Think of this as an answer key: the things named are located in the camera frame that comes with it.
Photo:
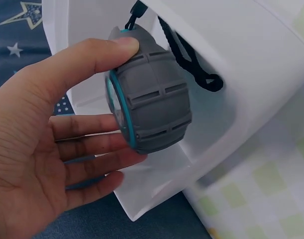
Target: fingernail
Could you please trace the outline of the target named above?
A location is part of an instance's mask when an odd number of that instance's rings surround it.
[[[139,48],[138,40],[133,37],[121,37],[113,41],[129,50],[137,51]]]

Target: blue fabric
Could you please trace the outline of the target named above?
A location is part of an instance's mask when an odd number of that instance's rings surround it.
[[[16,71],[51,55],[41,24],[41,1],[0,0],[0,86]],[[54,114],[73,114],[67,96]],[[83,187],[94,181],[86,182]],[[35,239],[206,239],[182,193],[131,222],[114,194],[63,213]]]

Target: star pattern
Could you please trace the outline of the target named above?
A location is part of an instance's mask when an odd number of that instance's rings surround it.
[[[22,12],[10,19],[1,22],[0,25],[26,20],[30,29],[35,29],[42,22],[41,3],[21,1],[20,4],[22,7]]]
[[[7,48],[10,51],[9,56],[15,54],[17,57],[20,57],[20,53],[23,51],[22,49],[18,48],[18,42],[16,42],[14,46],[8,46]]]
[[[67,96],[63,96],[61,101],[55,105],[54,115],[73,115],[73,109]]]

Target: white star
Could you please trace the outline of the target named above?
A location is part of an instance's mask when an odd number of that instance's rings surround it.
[[[42,4],[23,1],[21,1],[20,4],[22,12],[10,19],[7,19],[6,21],[1,22],[0,25],[26,20],[29,28],[31,30],[35,29],[42,22]]]
[[[18,48],[18,42],[14,46],[8,46],[8,50],[10,51],[9,56],[16,54],[17,57],[20,57],[20,52],[23,51],[22,49]]]

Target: black strap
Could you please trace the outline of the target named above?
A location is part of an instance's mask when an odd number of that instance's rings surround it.
[[[141,1],[137,1],[131,10],[131,18],[128,23],[125,25],[126,29],[133,29],[135,21],[137,18],[140,18],[145,11],[147,10],[147,6],[143,4]],[[185,48],[188,56],[190,57],[191,61],[185,59],[181,53],[181,50],[174,39],[172,34],[172,30],[169,25],[160,17],[158,17],[166,39],[172,49],[172,52],[176,58],[177,63],[182,67],[184,70],[191,73],[195,79],[195,82],[202,88],[211,91],[217,92],[223,87],[223,80],[217,74],[209,74],[202,69],[197,59],[195,50],[179,35],[177,37],[181,42],[182,46]]]

